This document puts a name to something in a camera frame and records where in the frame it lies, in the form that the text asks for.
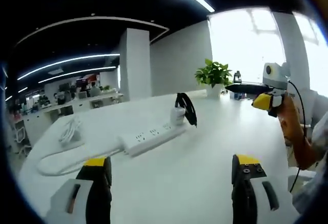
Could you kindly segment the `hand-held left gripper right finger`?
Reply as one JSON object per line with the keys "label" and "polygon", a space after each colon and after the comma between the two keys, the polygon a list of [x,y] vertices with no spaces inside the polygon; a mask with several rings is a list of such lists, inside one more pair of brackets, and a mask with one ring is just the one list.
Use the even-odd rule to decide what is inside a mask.
{"label": "hand-held left gripper right finger", "polygon": [[279,209],[279,201],[259,160],[246,155],[232,158],[233,223],[258,223],[259,208]]}

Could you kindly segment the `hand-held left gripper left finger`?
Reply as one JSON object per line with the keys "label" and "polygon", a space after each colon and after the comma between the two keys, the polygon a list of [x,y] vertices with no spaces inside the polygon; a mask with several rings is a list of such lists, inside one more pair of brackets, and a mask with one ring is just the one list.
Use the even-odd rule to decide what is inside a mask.
{"label": "hand-held left gripper left finger", "polygon": [[111,158],[92,158],[51,197],[50,223],[110,223]]}

